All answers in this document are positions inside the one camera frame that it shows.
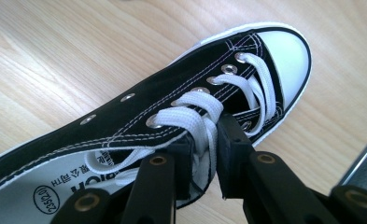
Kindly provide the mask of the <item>black canvas sneaker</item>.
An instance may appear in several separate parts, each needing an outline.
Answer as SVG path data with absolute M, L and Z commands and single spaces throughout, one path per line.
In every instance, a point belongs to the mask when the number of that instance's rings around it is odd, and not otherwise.
M 180 141 L 190 143 L 195 201 L 216 172 L 221 114 L 259 143 L 294 107 L 310 71 L 308 44 L 286 24 L 209 37 L 89 115 L 1 155 L 0 224 L 50 224 L 76 192 L 117 192 L 143 158 Z

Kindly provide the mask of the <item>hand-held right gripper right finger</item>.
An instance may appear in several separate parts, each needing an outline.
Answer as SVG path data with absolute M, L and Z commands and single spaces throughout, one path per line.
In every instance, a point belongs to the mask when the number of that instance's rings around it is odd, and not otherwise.
M 338 224 L 276 154 L 257 151 L 230 114 L 218 127 L 217 172 L 225 199 L 241 199 L 248 224 Z

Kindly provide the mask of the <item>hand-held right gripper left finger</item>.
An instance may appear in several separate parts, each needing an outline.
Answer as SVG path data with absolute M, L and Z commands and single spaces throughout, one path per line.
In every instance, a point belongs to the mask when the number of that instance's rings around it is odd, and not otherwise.
M 193 150 L 186 136 L 141 161 L 120 224 L 176 223 L 176 201 L 190 197 Z

